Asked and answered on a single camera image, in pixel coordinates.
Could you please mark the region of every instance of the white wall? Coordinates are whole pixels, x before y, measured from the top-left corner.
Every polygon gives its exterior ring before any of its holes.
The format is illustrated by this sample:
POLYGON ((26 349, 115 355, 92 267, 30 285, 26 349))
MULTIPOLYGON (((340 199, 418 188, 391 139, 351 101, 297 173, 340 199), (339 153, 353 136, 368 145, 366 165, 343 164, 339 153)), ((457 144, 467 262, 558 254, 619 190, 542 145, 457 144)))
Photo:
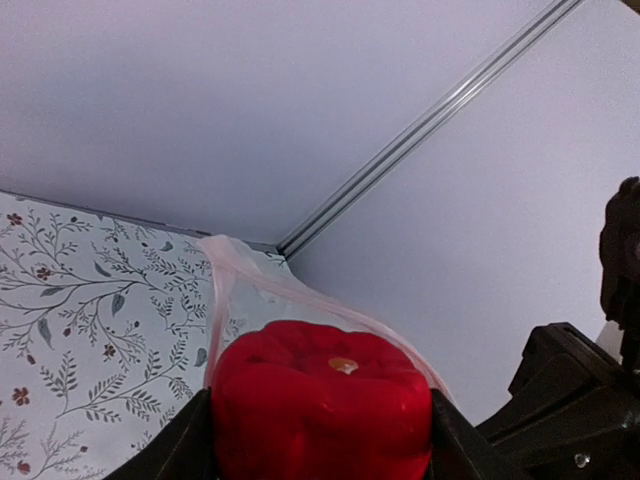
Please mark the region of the white wall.
POLYGON ((3 2, 0 188, 275 244, 549 1, 3 2))
POLYGON ((598 234, 640 170, 640 18, 585 2, 292 262, 409 338, 473 422, 536 325, 603 326, 598 234))

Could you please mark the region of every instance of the clear plastic bag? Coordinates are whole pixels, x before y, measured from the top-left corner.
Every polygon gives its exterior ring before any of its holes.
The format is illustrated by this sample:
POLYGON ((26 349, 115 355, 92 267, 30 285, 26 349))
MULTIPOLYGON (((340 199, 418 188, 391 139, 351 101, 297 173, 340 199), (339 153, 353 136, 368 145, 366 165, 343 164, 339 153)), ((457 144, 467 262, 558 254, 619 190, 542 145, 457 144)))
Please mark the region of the clear plastic bag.
POLYGON ((382 323, 306 287, 242 242, 213 267, 205 386, 223 480, 421 480, 430 388, 444 382, 382 323))
POLYGON ((280 268, 279 262, 258 254, 237 239, 218 235, 199 243, 213 268, 215 298, 205 378, 211 378, 222 351, 238 335, 261 330, 275 320, 297 319, 384 338, 409 357, 431 388, 437 388, 452 400, 446 384, 431 365, 386 325, 307 287, 280 268))

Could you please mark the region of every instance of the red bell pepper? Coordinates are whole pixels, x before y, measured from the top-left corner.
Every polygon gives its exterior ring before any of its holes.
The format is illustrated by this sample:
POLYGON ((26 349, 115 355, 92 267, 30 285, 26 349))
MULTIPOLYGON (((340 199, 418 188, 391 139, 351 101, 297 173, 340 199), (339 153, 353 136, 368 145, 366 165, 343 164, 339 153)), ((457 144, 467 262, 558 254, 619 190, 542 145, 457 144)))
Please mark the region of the red bell pepper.
POLYGON ((371 333, 272 322, 209 380, 222 480, 420 480, 429 464, 427 381, 371 333))

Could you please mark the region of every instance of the vine pattern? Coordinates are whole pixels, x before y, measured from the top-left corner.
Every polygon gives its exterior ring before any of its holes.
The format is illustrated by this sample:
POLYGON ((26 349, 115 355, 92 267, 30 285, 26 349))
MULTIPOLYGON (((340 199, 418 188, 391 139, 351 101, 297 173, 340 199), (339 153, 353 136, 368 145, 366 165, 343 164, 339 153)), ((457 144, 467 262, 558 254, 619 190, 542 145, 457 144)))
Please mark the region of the vine pattern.
POLYGON ((202 384, 212 294, 193 238, 0 193, 0 478, 98 479, 105 436, 144 448, 202 384))

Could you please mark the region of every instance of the red flower pattern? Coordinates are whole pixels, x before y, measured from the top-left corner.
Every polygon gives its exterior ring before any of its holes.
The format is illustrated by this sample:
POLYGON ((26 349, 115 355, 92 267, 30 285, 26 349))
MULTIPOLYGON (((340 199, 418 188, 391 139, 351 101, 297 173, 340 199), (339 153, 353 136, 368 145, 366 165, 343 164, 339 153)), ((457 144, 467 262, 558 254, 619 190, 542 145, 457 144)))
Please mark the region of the red flower pattern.
POLYGON ((47 280, 49 280, 49 277, 51 275, 53 275, 53 272, 51 270, 49 270, 47 267, 42 267, 42 268, 39 268, 38 270, 36 270, 36 276, 40 280, 44 280, 45 282, 47 280))
POLYGON ((108 343, 104 346, 103 355, 105 356, 105 359, 104 359, 105 362, 109 360, 111 357, 113 357, 115 354, 116 354, 116 349, 114 348, 113 345, 108 343))
POLYGON ((31 473, 31 465, 20 460, 16 467, 18 471, 23 475, 28 475, 31 473))
POLYGON ((31 403, 31 400, 29 400, 29 390, 27 389, 27 387, 14 388, 11 398, 19 407, 23 405, 29 405, 31 403))
POLYGON ((10 215, 7 215, 7 220, 9 220, 9 223, 11 223, 11 225, 13 225, 14 227, 17 227, 18 225, 22 225, 22 217, 17 213, 12 213, 10 215))

